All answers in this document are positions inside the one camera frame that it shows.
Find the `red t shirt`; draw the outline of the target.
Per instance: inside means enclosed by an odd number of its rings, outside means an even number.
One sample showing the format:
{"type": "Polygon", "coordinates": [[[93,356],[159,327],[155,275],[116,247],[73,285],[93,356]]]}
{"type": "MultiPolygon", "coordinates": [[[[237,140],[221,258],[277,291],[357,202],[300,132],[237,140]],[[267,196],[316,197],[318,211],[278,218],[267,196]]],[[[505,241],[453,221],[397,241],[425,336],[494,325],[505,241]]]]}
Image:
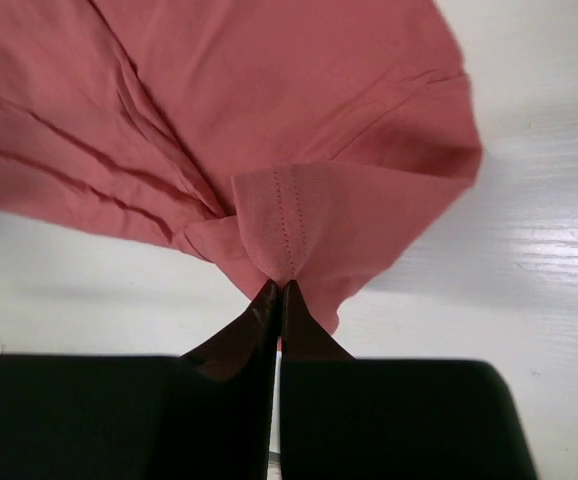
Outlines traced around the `red t shirt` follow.
{"type": "Polygon", "coordinates": [[[481,158],[431,1],[0,1],[0,210],[297,281],[328,331],[481,158]]]}

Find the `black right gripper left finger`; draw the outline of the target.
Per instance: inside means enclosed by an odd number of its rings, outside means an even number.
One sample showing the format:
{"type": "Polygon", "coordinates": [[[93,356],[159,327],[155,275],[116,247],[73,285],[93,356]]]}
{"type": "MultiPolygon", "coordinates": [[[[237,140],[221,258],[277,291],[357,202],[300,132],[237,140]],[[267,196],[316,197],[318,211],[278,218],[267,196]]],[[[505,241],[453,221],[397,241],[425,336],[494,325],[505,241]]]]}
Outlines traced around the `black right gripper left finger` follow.
{"type": "Polygon", "coordinates": [[[277,287],[180,356],[0,354],[0,479],[262,479],[277,287]]]}

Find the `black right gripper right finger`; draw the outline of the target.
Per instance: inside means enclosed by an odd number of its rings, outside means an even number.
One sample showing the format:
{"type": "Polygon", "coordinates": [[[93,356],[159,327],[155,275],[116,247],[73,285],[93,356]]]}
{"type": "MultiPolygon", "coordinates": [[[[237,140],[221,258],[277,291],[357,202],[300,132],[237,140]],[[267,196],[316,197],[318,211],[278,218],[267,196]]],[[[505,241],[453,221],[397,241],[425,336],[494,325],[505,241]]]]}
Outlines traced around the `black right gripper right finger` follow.
{"type": "Polygon", "coordinates": [[[534,479],[510,390],[490,364],[361,359],[283,292],[280,464],[286,479],[534,479]]]}

